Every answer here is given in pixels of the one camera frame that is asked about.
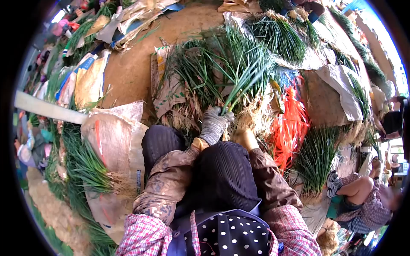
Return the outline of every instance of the sneaker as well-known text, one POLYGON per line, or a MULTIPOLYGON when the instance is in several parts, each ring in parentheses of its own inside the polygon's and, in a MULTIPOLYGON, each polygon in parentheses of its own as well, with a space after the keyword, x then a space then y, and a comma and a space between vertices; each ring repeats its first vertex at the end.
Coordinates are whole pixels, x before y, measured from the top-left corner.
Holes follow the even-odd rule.
POLYGON ((327 191, 328 198, 337 196, 336 192, 339 190, 339 188, 340 187, 338 186, 336 182, 332 183, 330 187, 328 187, 328 191, 327 191))
POLYGON ((327 191, 328 198, 337 196, 336 192, 341 188, 342 184, 340 182, 340 179, 336 171, 333 171, 329 174, 326 185, 328 187, 328 191, 327 191))
POLYGON ((329 188, 331 185, 331 183, 333 182, 338 182, 340 183, 340 179, 339 176, 337 175, 336 170, 334 170, 333 172, 329 173, 328 175, 328 179, 326 181, 326 186, 329 188))

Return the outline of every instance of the red plastic string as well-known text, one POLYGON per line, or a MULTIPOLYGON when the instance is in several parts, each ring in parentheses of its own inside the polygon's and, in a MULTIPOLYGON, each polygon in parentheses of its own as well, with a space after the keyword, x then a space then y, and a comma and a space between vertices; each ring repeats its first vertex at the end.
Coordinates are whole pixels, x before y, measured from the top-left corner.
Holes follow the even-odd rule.
POLYGON ((305 80, 303 77, 297 76, 292 83, 293 85, 285 89, 286 96, 283 96, 285 113, 279 114, 273 120, 269 139, 269 143, 273 145, 272 157, 276 165, 279 166, 282 176, 284 171, 290 167, 294 153, 299 151, 310 126, 305 106, 296 100, 296 95, 300 97, 296 86, 303 86, 305 80), (296 82, 297 78, 301 79, 301 84, 296 82))
POLYGON ((212 249, 212 246, 211 246, 210 244, 208 244, 207 242, 201 242, 201 241, 199 241, 199 243, 203 243, 203 244, 209 245, 209 247, 211 248, 211 251, 214 253, 213 255, 216 255, 214 249, 212 249))

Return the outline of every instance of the yellow glove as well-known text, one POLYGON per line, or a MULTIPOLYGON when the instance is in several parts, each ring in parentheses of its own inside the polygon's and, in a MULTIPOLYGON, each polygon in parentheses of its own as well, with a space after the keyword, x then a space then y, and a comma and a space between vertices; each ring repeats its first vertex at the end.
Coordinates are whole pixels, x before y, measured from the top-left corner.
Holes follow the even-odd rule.
POLYGON ((241 144, 248 152, 255 148, 259 148, 255 135, 250 129, 236 130, 232 136, 232 141, 241 144))

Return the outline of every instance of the brown camouflage sleeve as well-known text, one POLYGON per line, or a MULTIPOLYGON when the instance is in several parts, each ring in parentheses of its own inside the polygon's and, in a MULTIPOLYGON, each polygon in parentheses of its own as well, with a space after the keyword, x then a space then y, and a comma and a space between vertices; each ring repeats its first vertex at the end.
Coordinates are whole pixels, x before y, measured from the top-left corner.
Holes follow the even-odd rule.
POLYGON ((272 157, 256 148, 249 152, 249 159, 256 187, 263 193, 261 195, 263 211, 291 204, 300 212, 303 205, 298 194, 279 174, 272 157))
POLYGON ((191 165, 199 154, 194 147, 171 151, 152 168, 147 185, 133 203, 134 214, 146 214, 169 225, 177 202, 191 183, 191 165))

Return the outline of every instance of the plaid shirt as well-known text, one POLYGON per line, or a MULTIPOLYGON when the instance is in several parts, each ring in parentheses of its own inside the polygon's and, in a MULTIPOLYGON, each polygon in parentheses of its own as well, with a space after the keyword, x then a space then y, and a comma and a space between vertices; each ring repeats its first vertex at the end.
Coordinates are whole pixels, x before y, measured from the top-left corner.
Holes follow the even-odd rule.
MULTIPOLYGON (((281 256, 321 255, 316 240, 309 232, 298 210, 290 204, 273 208, 268 216, 271 233, 269 255, 278 255, 279 242, 284 245, 281 256)), ((191 217, 192 241, 195 256, 200 256, 198 231, 195 223, 195 211, 191 217)), ((160 219, 144 214, 130 214, 124 222, 124 236, 117 249, 117 256, 166 256, 172 240, 171 228, 160 219)))
MULTIPOLYGON (((340 180, 342 185, 347 185, 358 178, 359 175, 357 173, 353 173, 350 176, 341 178, 340 180)), ((335 219, 336 221, 349 221, 353 218, 359 217, 357 220, 360 219, 360 229, 370 229, 371 231, 377 230, 378 228, 386 225, 387 221, 389 221, 392 217, 392 212, 387 210, 382 205, 380 195, 381 192, 387 187, 378 180, 373 180, 373 182, 373 190, 367 196, 363 206, 358 210, 341 214, 335 219)))

